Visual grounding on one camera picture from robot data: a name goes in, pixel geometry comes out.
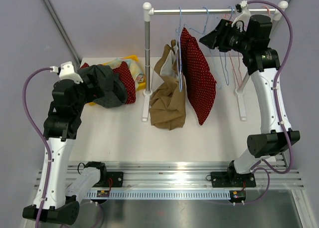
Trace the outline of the grey dotted skirt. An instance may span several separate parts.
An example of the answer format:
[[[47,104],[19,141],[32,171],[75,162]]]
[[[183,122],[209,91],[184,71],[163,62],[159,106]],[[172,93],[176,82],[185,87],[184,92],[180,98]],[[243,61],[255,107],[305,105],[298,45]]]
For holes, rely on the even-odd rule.
[[[95,100],[93,103],[104,108],[115,108],[125,104],[127,95],[125,87],[108,65],[92,65],[87,68],[95,68],[101,85],[105,91],[105,97]]]

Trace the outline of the red polka-dot skirt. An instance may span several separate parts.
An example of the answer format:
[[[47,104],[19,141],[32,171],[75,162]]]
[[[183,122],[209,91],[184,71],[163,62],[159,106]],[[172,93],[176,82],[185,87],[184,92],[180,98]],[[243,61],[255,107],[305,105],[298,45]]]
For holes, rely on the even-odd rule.
[[[180,36],[182,70],[188,100],[199,125],[208,118],[216,97],[216,80],[198,42],[184,27]]]
[[[135,81],[126,62],[112,69],[108,65],[83,65],[78,74],[84,78],[91,74],[103,89],[105,96],[93,100],[104,108],[115,108],[125,104],[132,104],[136,101]]]

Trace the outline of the floral pastel skirt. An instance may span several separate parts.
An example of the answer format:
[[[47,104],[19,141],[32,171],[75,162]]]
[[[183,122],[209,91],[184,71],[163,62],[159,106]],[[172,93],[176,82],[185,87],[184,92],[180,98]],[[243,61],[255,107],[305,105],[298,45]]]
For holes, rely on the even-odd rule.
[[[135,83],[139,84],[144,82],[145,74],[142,70],[141,65],[136,59],[133,58],[116,58],[110,62],[104,63],[104,65],[110,66],[112,69],[119,67],[122,62],[125,62],[129,68]]]

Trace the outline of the pink hanger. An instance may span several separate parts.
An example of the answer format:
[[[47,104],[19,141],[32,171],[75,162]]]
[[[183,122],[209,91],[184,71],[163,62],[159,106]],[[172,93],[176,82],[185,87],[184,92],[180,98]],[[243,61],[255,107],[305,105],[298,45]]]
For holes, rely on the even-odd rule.
[[[217,22],[220,21],[222,18],[224,18],[224,14],[222,15],[214,15],[214,25],[217,25]],[[222,61],[224,61],[224,53],[225,52],[218,52],[218,55],[219,53],[221,53],[221,56],[222,56]],[[235,64],[234,64],[234,61],[233,61],[233,57],[232,57],[232,54],[230,52],[226,52],[226,58],[227,58],[227,61],[229,60],[230,61],[230,65],[231,65],[231,71],[232,71],[232,76],[233,76],[233,83],[235,85],[235,87],[238,87],[237,85],[237,81],[236,81],[236,78],[234,76],[234,71],[237,73],[237,77],[239,78],[239,73],[238,73],[238,61],[237,61],[237,67],[235,67]]]
[[[271,16],[270,9],[269,9],[266,5],[261,6],[261,8],[266,9],[268,16]],[[241,68],[240,68],[240,58],[239,58],[239,54],[237,55],[237,57],[238,57],[238,73],[239,73],[239,78],[237,77],[237,73],[236,73],[235,71],[234,71],[233,73],[234,73],[234,76],[235,76],[235,78],[236,78],[237,85],[238,85],[238,87],[240,87],[240,86],[242,85],[242,82],[243,82],[243,76],[242,76]]]

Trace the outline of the tan skirt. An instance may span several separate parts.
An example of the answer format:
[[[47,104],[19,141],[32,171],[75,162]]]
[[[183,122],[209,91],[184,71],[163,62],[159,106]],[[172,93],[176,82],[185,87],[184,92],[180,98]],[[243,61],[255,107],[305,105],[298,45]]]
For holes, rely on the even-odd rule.
[[[185,89],[179,90],[176,49],[176,40],[173,39],[170,45],[164,46],[162,56],[154,67],[163,83],[151,96],[150,118],[151,125],[160,129],[173,130],[185,124]]]

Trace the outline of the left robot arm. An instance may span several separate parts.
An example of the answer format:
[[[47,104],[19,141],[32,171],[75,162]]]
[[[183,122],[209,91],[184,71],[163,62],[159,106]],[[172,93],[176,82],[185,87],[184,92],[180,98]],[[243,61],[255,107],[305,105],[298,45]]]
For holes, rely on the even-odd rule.
[[[94,186],[102,187],[108,181],[106,165],[88,162],[83,172],[68,188],[65,187],[69,157],[81,125],[84,106],[99,98],[105,98],[106,66],[94,65],[74,71],[70,65],[41,68],[32,73],[22,89],[25,114],[44,143],[45,153],[42,175],[33,203],[23,209],[22,216],[40,223],[72,225],[77,220],[80,203]],[[48,116],[41,132],[32,119],[26,102],[30,80],[42,71],[57,73],[60,80],[53,86]]]

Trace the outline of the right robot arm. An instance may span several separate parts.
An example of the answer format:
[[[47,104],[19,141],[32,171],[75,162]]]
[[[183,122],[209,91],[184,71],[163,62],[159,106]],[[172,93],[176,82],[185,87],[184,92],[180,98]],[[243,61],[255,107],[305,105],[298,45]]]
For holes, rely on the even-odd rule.
[[[228,52],[234,50],[243,56],[248,77],[258,98],[261,132],[247,137],[247,149],[231,161],[225,172],[211,172],[214,188],[256,186],[253,172],[261,162],[291,148],[300,139],[285,115],[278,53],[269,47],[271,19],[266,15],[250,16],[246,29],[235,21],[222,19],[217,27],[199,41],[208,48]]]

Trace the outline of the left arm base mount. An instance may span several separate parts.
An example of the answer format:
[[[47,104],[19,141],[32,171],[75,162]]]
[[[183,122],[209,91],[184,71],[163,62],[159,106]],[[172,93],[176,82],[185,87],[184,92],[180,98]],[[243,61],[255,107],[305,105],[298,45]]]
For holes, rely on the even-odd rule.
[[[123,186],[124,173],[123,172],[107,172],[106,179],[95,184],[94,188],[121,188]]]

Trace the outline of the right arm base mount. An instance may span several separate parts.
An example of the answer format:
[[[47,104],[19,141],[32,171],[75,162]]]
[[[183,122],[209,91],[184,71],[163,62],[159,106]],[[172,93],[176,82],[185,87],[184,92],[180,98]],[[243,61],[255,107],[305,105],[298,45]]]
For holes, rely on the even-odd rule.
[[[251,173],[230,175],[227,172],[211,172],[206,176],[213,188],[255,188],[255,176]]]

